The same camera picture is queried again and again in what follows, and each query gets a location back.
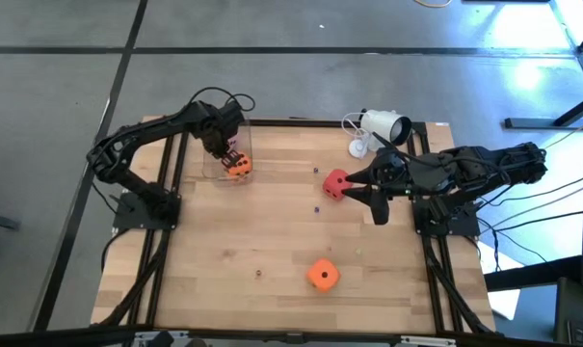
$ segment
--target concrete floor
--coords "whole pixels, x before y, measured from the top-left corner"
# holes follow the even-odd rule
[[[138,2],[0,0],[0,45],[124,46]],[[582,40],[583,8],[557,3],[571,34]],[[547,4],[455,0],[433,10],[411,0],[162,0],[149,2],[137,46],[568,48],[568,41]],[[22,223],[19,232],[0,229],[0,334],[28,327],[118,63],[119,55],[0,55],[0,213]],[[583,71],[573,58],[134,55],[111,130],[143,115],[176,111],[210,85],[251,94],[257,101],[252,117],[337,120],[363,107],[395,109],[413,120],[449,122],[459,146],[488,148],[550,144],[564,133],[505,131],[501,122],[554,118],[583,99]],[[516,187],[508,196],[583,176],[583,133],[551,148],[548,167],[540,183]],[[482,216],[498,222],[531,203],[486,208]],[[521,221],[581,208],[578,195]],[[111,221],[91,194],[51,328],[89,323]],[[509,234],[549,259],[580,254],[578,217]],[[490,235],[482,239],[491,245]],[[540,261],[507,240],[500,251],[521,263]],[[530,319],[533,309],[522,307],[531,306],[519,308],[525,309],[519,317]],[[513,329],[499,322],[500,330]]]

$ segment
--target die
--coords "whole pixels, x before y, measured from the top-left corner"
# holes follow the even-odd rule
[[[328,292],[340,279],[338,269],[325,258],[317,260],[310,267],[306,276],[310,283],[322,293]]]
[[[323,182],[323,191],[328,197],[334,200],[342,200],[345,197],[342,194],[342,190],[353,186],[353,183],[345,180],[346,176],[347,173],[340,169],[336,169],[328,174],[328,178]]]
[[[252,160],[244,152],[232,149],[221,160],[228,177],[244,176],[252,171]]]

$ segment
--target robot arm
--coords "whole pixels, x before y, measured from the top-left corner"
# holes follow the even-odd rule
[[[387,201],[393,197],[430,197],[424,200],[425,217],[435,225],[446,224],[468,209],[474,212],[473,202],[486,193],[503,185],[535,183],[546,172],[545,150],[532,143],[499,150],[456,147],[413,157],[373,135],[385,148],[368,168],[347,177],[365,186],[343,194],[370,206],[377,225],[387,223]]]
[[[145,182],[129,170],[139,147],[185,131],[201,139],[205,150],[227,165],[237,157],[229,151],[228,140],[235,136],[244,121],[242,109],[235,101],[218,109],[201,101],[191,102],[173,115],[131,126],[100,140],[87,159],[96,177],[105,183],[119,183],[136,194],[152,218],[173,224],[179,209],[179,196],[167,192],[155,182]]]

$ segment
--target wooden tabletop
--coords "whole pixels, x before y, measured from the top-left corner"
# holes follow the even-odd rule
[[[454,146],[447,124],[427,123],[427,128],[432,151]],[[410,202],[394,199],[389,223],[377,227],[367,206],[349,198],[334,201],[321,191],[331,170],[354,173],[370,163],[372,155],[362,160],[349,155],[349,141],[337,128],[254,126],[252,182],[221,185],[199,178],[203,149],[191,139],[180,187],[180,223],[172,233],[155,326],[434,333]],[[142,147],[132,170],[155,180],[163,145]],[[142,229],[131,230],[109,250],[93,322],[104,319],[132,285],[144,235]],[[483,323],[494,328],[475,247],[462,237],[448,237],[448,242],[457,287]],[[305,275],[321,257],[341,275],[326,294],[317,292]],[[145,321],[148,292],[149,287],[139,322]],[[440,292],[445,325],[451,328],[447,297]]]

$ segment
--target orange die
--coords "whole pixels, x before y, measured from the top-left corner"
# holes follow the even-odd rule
[[[308,270],[308,279],[320,292],[327,292],[336,285],[340,279],[338,269],[331,261],[321,258]]]
[[[250,174],[252,171],[252,160],[243,152],[231,150],[221,162],[229,177]]]

